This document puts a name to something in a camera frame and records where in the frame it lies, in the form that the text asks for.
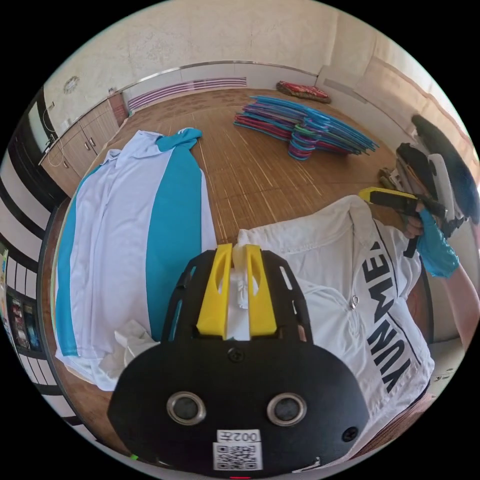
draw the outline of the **qr code label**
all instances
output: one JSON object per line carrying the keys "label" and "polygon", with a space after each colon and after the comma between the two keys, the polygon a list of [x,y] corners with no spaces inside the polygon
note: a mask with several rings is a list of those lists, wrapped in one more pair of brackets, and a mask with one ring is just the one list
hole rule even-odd
{"label": "qr code label", "polygon": [[262,470],[262,443],[214,443],[214,470]]}

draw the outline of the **white shirt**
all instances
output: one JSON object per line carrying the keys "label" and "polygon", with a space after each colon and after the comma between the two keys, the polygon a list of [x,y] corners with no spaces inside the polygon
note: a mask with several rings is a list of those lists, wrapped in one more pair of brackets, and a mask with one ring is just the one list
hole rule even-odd
{"label": "white shirt", "polygon": [[420,276],[419,255],[404,257],[403,233],[374,220],[360,197],[347,196],[313,215],[240,231],[233,261],[243,272],[237,301],[244,309],[247,244],[288,261],[305,296],[313,342],[341,359],[358,381],[370,418],[349,453],[334,463],[343,462],[428,386],[434,362],[406,302]]}

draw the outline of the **hand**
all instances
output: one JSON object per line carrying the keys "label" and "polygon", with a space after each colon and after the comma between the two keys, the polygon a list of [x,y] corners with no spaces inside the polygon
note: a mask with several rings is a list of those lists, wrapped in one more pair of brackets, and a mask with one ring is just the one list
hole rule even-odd
{"label": "hand", "polygon": [[417,250],[432,277],[449,278],[459,266],[459,258],[421,202],[416,211],[420,219],[408,218],[405,236],[409,239],[419,237]]}
{"label": "hand", "polygon": [[407,217],[407,223],[406,223],[404,235],[408,239],[414,239],[415,237],[420,237],[421,235],[423,235],[423,233],[424,233],[424,224],[422,223],[422,220],[414,216]]}

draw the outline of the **cabinet door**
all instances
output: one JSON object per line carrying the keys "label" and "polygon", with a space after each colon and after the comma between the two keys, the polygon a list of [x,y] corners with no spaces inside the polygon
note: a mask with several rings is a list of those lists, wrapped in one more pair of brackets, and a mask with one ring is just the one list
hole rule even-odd
{"label": "cabinet door", "polygon": [[90,122],[93,122],[95,119],[100,117],[103,114],[112,111],[110,102],[108,100],[103,101],[95,108],[92,108],[88,113],[86,113],[79,121],[79,125],[83,128],[86,127]]}
{"label": "cabinet door", "polygon": [[104,145],[119,131],[119,125],[113,110],[107,111],[81,127],[90,146],[99,154]]}
{"label": "cabinet door", "polygon": [[43,159],[41,166],[50,175],[52,180],[72,198],[75,190],[79,186],[81,180],[80,175],[75,172],[62,155],[58,143],[55,144],[48,153]]}
{"label": "cabinet door", "polygon": [[63,144],[63,156],[67,164],[82,178],[97,157],[97,153],[87,141],[83,131],[80,131]]}

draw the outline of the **sleeve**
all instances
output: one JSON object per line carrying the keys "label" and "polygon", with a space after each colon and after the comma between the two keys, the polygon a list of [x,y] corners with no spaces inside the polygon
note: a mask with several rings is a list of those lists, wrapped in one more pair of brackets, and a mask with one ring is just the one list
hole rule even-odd
{"label": "sleeve", "polygon": [[386,226],[378,220],[375,223],[395,271],[398,296],[406,300],[422,272],[419,253],[416,251],[413,258],[404,256],[409,239],[398,228]]}

